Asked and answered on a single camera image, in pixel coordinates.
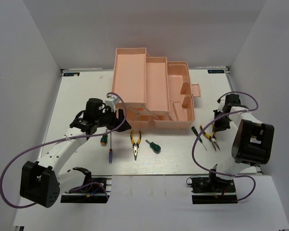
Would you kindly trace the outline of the small yellow pliers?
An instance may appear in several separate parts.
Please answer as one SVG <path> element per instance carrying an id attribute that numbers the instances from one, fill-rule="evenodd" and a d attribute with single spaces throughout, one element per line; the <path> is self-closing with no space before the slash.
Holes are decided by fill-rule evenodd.
<path id="1" fill-rule="evenodd" d="M 221 149 L 220 149 L 220 147 L 219 147 L 219 145 L 218 145 L 218 143 L 217 143 L 215 134 L 214 134 L 214 133 L 213 133 L 212 135 L 208 134 L 201 125 L 199 126 L 199 128 L 200 128 L 200 130 L 202 131 L 202 135 L 203 135 L 204 137 L 206 137 L 206 138 L 210 141 L 210 143 L 212 144 L 214 150 L 215 150 L 215 151 L 217 151 L 217 150 L 220 151 Z"/>

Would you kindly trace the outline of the black green precision screwdriver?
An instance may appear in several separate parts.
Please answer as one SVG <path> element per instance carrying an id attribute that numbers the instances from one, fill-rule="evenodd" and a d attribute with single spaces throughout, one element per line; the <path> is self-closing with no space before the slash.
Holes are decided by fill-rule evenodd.
<path id="1" fill-rule="evenodd" d="M 199 133 L 198 131 L 196 130 L 196 128 L 194 126 L 191 127 L 191 130 L 193 131 L 193 133 L 198 137 L 199 136 Z M 203 140 L 201 138 L 198 139 L 200 141 L 200 143 L 203 145 L 203 147 L 205 148 L 205 150 L 207 151 L 207 148 L 205 147 L 204 143 L 203 143 Z"/>

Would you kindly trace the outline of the pink plastic toolbox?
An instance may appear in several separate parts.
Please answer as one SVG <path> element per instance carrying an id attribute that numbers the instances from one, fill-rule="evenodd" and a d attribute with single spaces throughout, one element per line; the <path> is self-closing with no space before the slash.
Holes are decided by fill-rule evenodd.
<path id="1" fill-rule="evenodd" d="M 194 98 L 200 85 L 191 83 L 187 62 L 152 57 L 146 48 L 117 48 L 112 92 L 127 107 L 133 129 L 186 129 L 195 120 Z"/>

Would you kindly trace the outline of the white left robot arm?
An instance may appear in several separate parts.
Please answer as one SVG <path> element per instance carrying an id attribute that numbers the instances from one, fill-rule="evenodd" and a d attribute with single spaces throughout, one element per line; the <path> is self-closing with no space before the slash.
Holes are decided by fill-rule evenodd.
<path id="1" fill-rule="evenodd" d="M 79 147 L 90 137 L 97 136 L 98 128 L 106 128 L 108 133 L 131 129 L 126 120 L 127 107 L 117 108 L 122 102 L 122 98 L 113 92 L 108 93 L 105 100 L 88 99 L 85 109 L 77 113 L 64 137 L 52 141 L 53 147 L 47 154 L 23 165 L 20 196 L 49 208 L 61 193 L 89 191 L 92 187 L 89 170 L 73 167 L 65 173 L 60 171 Z"/>

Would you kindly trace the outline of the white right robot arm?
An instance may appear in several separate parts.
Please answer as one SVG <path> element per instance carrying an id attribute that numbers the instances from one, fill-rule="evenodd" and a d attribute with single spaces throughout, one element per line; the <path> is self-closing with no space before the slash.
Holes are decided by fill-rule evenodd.
<path id="1" fill-rule="evenodd" d="M 231 156 L 216 164 L 208 179 L 208 187 L 219 192 L 238 173 L 251 167 L 267 164 L 273 145 L 275 128 L 256 119 L 251 110 L 241 104 L 238 94 L 229 93 L 218 99 L 219 107 L 214 110 L 213 137 L 217 132 L 230 129 L 233 122 L 237 132 L 231 148 Z"/>

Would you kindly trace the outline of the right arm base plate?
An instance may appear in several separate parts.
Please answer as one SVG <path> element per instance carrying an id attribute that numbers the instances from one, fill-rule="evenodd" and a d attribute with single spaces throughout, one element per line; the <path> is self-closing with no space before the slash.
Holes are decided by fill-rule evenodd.
<path id="1" fill-rule="evenodd" d="M 237 204 L 237 195 L 234 181 L 221 186 L 209 184 L 209 177 L 190 176 L 186 184 L 191 188 L 192 204 L 214 205 L 214 204 Z"/>

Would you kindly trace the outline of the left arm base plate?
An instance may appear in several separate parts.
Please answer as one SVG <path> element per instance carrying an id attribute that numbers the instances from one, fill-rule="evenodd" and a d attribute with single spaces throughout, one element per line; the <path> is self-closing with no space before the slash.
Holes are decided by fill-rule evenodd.
<path id="1" fill-rule="evenodd" d="M 62 204 L 106 204 L 110 198 L 112 177 L 92 176 L 90 182 L 97 182 L 85 188 L 73 192 L 66 192 L 61 195 Z"/>

